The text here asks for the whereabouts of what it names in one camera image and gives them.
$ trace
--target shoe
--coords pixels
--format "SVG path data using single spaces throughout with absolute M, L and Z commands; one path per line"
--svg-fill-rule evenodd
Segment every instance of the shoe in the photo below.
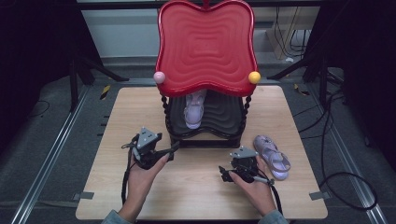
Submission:
M 291 168 L 288 157 L 277 150 L 274 141 L 266 135 L 258 135 L 254 138 L 253 146 L 267 163 L 274 178 L 284 180 L 288 178 L 288 170 Z
M 186 125 L 189 129 L 197 129 L 201 125 L 205 97 L 206 90 L 196 91 L 186 96 L 184 120 L 186 120 Z

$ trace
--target pink ball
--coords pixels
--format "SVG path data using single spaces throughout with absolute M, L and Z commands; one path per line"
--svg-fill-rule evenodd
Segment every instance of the pink ball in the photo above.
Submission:
M 161 84 L 165 81 L 165 74 L 163 72 L 156 72 L 154 73 L 154 81 L 157 84 Z

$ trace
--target hand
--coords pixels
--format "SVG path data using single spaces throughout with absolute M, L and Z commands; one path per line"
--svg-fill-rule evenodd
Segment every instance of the hand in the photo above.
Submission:
M 168 158 L 169 154 L 164 155 L 149 170 L 144 170 L 138 165 L 134 165 L 131 168 L 128 177 L 128 196 L 119 211 L 120 217 L 134 223 L 137 215 L 142 210 L 143 203 L 149 194 L 155 176 L 165 166 Z
M 256 156 L 256 160 L 259 169 L 265 171 L 266 166 L 260 156 Z M 230 177 L 233 179 L 233 182 L 245 192 L 248 200 L 263 217 L 276 209 L 271 189 L 267 184 L 257 180 L 249 184 L 234 172 L 230 172 Z

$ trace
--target sleeve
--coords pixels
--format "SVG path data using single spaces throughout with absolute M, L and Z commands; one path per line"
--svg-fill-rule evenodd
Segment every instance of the sleeve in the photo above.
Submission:
M 280 214 L 278 210 L 274 210 L 263 217 L 259 224 L 288 224 L 289 222 Z
M 102 224 L 131 224 L 131 222 L 125 221 L 116 211 L 111 210 L 107 217 L 102 221 Z

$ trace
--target ball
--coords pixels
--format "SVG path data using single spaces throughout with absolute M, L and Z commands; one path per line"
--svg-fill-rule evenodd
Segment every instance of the ball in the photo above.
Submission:
M 248 75 L 248 80 L 250 81 L 251 84 L 257 84 L 260 82 L 260 78 L 262 78 L 262 76 L 260 76 L 260 73 L 258 72 L 251 72 Z
M 163 72 L 156 72 L 153 78 L 157 84 L 161 84 L 165 81 L 165 74 Z

